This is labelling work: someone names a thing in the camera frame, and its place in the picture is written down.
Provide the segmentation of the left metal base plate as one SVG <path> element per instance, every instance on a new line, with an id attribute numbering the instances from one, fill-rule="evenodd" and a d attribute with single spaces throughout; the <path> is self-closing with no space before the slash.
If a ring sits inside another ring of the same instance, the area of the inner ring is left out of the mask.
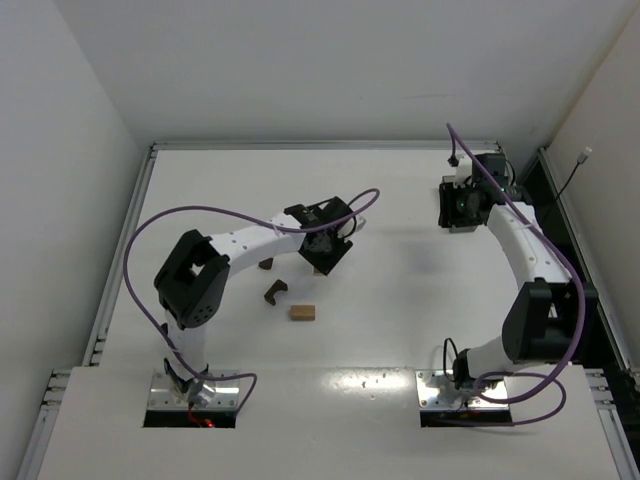
<path id="1" fill-rule="evenodd" d="M 196 381 L 194 386 L 181 393 L 171 377 L 154 373 L 147 399 L 147 410 L 158 412 L 187 411 L 191 406 L 196 412 L 235 412 L 240 403 L 239 381 Z"/>

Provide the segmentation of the metal base plate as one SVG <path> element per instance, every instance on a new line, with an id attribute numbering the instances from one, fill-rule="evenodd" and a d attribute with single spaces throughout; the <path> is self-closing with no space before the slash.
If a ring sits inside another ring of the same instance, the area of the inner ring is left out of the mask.
<path id="1" fill-rule="evenodd" d="M 196 381 L 194 386 L 181 393 L 171 377 L 154 373 L 147 399 L 147 410 L 158 412 L 187 411 L 191 406 L 196 412 L 235 412 L 240 403 L 239 381 Z"/>
<path id="2" fill-rule="evenodd" d="M 509 411 L 506 404 L 491 403 L 469 389 L 456 389 L 442 370 L 416 370 L 416 391 L 421 413 Z"/>

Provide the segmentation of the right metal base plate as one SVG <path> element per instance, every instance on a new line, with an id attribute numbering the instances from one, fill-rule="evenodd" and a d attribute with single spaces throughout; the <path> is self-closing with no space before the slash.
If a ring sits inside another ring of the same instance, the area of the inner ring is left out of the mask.
<path id="1" fill-rule="evenodd" d="M 421 413 L 509 411 L 506 404 L 491 403 L 469 389 L 456 389 L 442 370 L 416 370 L 416 391 Z"/>

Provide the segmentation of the dark brown arch block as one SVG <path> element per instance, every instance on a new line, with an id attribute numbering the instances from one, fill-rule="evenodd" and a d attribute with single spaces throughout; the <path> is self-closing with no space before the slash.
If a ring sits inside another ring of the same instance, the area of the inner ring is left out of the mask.
<path id="1" fill-rule="evenodd" d="M 289 289 L 288 284 L 281 279 L 277 279 L 264 293 L 264 300 L 271 306 L 277 304 L 276 295 L 280 292 L 287 292 Z"/>

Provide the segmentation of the thick light wood block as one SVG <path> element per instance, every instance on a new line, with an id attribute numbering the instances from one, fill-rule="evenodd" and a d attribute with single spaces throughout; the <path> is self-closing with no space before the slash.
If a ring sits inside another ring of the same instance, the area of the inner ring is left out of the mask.
<path id="1" fill-rule="evenodd" d="M 315 305 L 292 305 L 289 309 L 289 318 L 292 321 L 314 321 L 316 319 Z"/>

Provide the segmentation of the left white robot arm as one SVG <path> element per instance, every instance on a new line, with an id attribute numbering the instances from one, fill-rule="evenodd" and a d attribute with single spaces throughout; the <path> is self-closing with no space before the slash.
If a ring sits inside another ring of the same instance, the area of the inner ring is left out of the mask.
<path id="1" fill-rule="evenodd" d="M 184 233 L 154 279 L 165 311 L 162 325 L 178 354 L 192 369 L 207 374 L 204 360 L 206 323 L 219 310 L 226 283 L 241 271 L 298 253 L 324 275 L 352 247 L 357 229 L 353 210 L 338 197 L 324 204 L 293 205 L 268 220 L 266 227 L 205 236 Z"/>

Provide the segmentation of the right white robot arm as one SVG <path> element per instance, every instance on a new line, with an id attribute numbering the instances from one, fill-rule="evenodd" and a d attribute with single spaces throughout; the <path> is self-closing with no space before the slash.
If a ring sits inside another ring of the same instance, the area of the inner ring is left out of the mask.
<path id="1" fill-rule="evenodd" d="M 572 276 L 552 251 L 530 195 L 516 184 L 503 154 L 480 154 L 475 160 L 457 154 L 449 163 L 455 172 L 439 185 L 439 226 L 452 233 L 487 227 L 518 288 L 500 335 L 457 353 L 455 387 L 469 389 L 476 379 L 489 381 L 501 372 L 582 360 L 594 324 L 596 288 Z"/>

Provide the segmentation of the dark brown wood cube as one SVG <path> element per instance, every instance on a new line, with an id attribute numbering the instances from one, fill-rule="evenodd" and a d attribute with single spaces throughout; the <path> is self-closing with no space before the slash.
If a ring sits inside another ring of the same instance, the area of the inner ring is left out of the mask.
<path id="1" fill-rule="evenodd" d="M 268 258 L 258 263 L 258 267 L 262 270 L 271 270 L 273 267 L 274 259 Z"/>

